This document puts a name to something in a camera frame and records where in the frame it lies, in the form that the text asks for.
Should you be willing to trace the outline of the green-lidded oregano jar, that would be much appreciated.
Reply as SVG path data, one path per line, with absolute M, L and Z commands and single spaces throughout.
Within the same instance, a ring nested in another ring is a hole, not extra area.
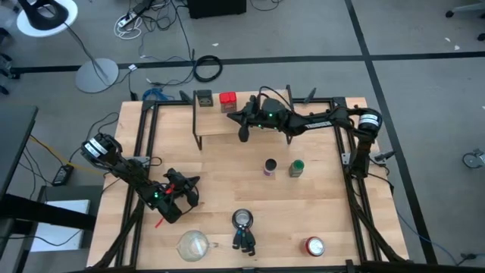
M 289 166 L 289 176 L 290 177 L 300 177 L 304 171 L 305 163 L 302 160 L 295 160 Z

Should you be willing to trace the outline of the black box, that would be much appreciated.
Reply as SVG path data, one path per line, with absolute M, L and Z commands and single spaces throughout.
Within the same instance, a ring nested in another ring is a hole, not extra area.
M 246 13 L 247 0 L 186 0 L 192 19 Z

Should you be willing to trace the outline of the wooden shelf with black legs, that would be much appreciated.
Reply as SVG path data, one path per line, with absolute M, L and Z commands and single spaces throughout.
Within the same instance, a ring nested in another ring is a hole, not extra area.
M 281 103 L 286 105 L 287 108 L 293 108 L 293 98 L 290 85 L 286 85 L 285 89 L 276 89 L 276 91 L 291 106 L 288 106 L 284 100 L 274 92 L 268 89 L 263 92 L 267 93 L 268 96 L 281 101 Z M 237 111 L 243 109 L 245 104 L 249 101 L 249 97 L 251 95 L 258 95 L 258 91 L 235 93 L 237 97 Z M 192 134 L 200 151 L 202 151 L 202 137 L 221 134 L 237 134 L 240 128 L 235 121 L 232 121 L 227 117 L 227 113 L 221 112 L 219 94 L 220 93 L 212 93 L 214 103 L 212 107 L 200 107 L 197 100 L 196 91 L 193 92 Z

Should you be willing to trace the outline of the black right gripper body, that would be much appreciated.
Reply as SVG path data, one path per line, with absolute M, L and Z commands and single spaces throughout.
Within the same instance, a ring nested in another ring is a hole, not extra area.
M 260 114 L 260 102 L 257 96 L 251 95 L 249 101 L 243 107 L 248 111 L 246 115 L 246 125 L 240 125 L 239 129 L 239 140 L 243 143 L 247 142 L 249 139 L 249 127 L 254 126 L 262 121 L 262 116 Z

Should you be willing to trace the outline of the glass measuring jug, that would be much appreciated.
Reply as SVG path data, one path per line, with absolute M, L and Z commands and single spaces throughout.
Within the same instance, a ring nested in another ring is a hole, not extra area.
M 176 245 L 181 259 L 186 262 L 197 262 L 204 258 L 212 248 L 219 247 L 219 243 L 210 242 L 201 231 L 187 231 Z

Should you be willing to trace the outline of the red-lidded spice jar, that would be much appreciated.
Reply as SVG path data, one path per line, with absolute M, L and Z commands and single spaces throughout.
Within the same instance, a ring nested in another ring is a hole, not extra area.
M 237 97 L 235 92 L 219 94 L 219 103 L 222 113 L 232 113 L 237 111 Z

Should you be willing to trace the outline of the black aluminium table frame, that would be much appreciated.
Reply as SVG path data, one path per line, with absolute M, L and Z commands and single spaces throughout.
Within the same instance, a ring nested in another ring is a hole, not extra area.
M 275 130 L 250 130 L 249 140 L 237 134 L 202 137 L 202 151 L 192 134 L 192 106 L 162 102 L 124 102 L 116 140 L 126 157 L 147 155 L 154 159 L 149 176 L 162 182 L 169 168 L 187 177 L 200 176 L 198 206 L 185 199 L 177 205 L 185 213 L 173 224 L 159 212 L 145 209 L 139 225 L 127 237 L 121 251 L 123 265 L 147 272 L 201 269 L 236 272 L 245 269 L 282 271 L 289 267 L 355 264 L 373 258 L 374 241 L 351 213 L 349 198 L 366 197 L 375 228 L 394 252 L 408 258 L 385 171 L 371 167 L 372 175 L 353 187 L 344 181 L 341 155 L 350 147 L 346 133 L 332 128 L 310 130 L 292 140 Z M 272 176 L 263 172 L 273 158 Z M 300 177 L 289 176 L 289 166 L 302 160 Z M 232 215 L 248 209 L 254 218 L 251 232 L 255 255 L 233 249 L 236 229 Z M 187 231 L 201 231 L 219 243 L 197 262 L 180 258 L 176 245 Z M 307 254 L 304 243 L 319 237 L 322 256 Z

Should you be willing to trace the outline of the black desk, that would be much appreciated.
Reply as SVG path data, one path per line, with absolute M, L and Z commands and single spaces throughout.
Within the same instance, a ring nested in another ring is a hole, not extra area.
M 33 105 L 0 106 L 0 258 L 14 233 L 16 220 L 25 228 L 42 222 L 93 231 L 96 217 L 50 206 L 7 192 L 13 174 L 27 144 L 38 108 Z

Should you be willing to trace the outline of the black power adapter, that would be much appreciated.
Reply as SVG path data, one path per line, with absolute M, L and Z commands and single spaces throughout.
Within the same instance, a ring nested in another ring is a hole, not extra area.
M 73 171 L 74 167 L 72 165 L 62 165 L 52 180 L 52 186 L 59 187 L 66 185 Z

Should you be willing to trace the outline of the white cabinet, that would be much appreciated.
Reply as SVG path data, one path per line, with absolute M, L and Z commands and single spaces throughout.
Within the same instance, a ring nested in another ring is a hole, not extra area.
M 84 214 L 88 213 L 90 207 L 88 199 L 47 201 L 46 204 Z M 84 231 L 80 229 L 40 223 L 37 226 L 30 251 L 40 253 L 79 250 L 83 235 Z

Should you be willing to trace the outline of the office chair base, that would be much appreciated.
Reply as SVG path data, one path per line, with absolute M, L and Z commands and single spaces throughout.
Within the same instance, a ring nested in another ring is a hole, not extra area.
M 451 17 L 454 16 L 455 13 L 468 12 L 468 11 L 479 11 L 479 10 L 485 11 L 485 0 L 477 0 L 477 3 L 475 3 L 475 4 L 462 5 L 462 6 L 454 7 L 451 10 L 448 10 L 445 13 L 445 17 L 451 18 Z M 480 33 L 477 36 L 477 41 L 485 42 L 485 32 Z

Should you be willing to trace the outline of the white power strip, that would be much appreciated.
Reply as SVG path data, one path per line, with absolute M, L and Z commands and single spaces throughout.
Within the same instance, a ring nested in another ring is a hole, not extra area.
M 133 22 L 136 18 L 137 14 L 134 11 L 129 11 L 126 15 L 120 17 L 120 19 L 116 23 L 116 26 L 123 28 L 127 24 Z

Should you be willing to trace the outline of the floor stand with white top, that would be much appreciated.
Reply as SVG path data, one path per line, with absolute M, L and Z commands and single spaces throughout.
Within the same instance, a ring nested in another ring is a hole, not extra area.
M 62 25 L 52 30 L 37 30 L 30 25 L 30 22 L 21 7 L 21 11 L 17 16 L 17 28 L 24 35 L 34 38 L 46 38 L 67 31 L 89 59 L 85 64 L 80 66 L 76 72 L 75 85 L 77 89 L 84 93 L 100 93 L 105 91 L 113 86 L 118 79 L 119 68 L 117 63 L 109 58 L 95 58 L 84 45 L 81 38 L 72 29 L 72 25 L 79 14 L 78 6 L 74 0 L 55 1 L 63 5 L 69 11 L 69 16 Z M 48 17 L 53 15 L 53 9 L 51 7 L 40 8 L 40 12 Z

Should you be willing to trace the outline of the green black pepper tin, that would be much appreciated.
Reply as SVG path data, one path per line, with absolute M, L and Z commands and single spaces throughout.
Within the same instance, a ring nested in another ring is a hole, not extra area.
M 214 105 L 210 89 L 196 90 L 196 96 L 200 107 L 212 107 Z

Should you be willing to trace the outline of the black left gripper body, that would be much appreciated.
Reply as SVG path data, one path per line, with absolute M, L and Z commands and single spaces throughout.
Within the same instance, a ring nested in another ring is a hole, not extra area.
M 192 190 L 187 190 L 186 183 L 183 182 L 184 175 L 174 168 L 170 168 L 164 176 L 169 180 L 169 187 L 165 193 L 169 196 L 171 206 L 174 204 L 174 200 L 181 196 L 187 198 L 187 202 L 191 207 L 196 207 L 199 204 L 199 190 L 197 186 Z

